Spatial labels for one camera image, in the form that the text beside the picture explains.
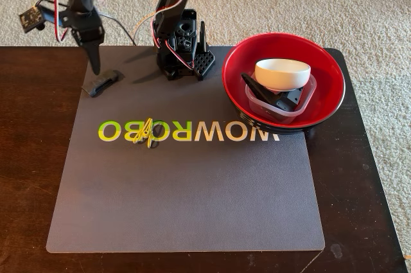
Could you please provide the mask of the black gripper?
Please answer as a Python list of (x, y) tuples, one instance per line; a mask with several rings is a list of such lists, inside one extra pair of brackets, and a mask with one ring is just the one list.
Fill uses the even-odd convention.
[(99, 75), (100, 44), (104, 41), (105, 30), (94, 0), (69, 0), (68, 6), (73, 37), (79, 46), (83, 46), (93, 73)]

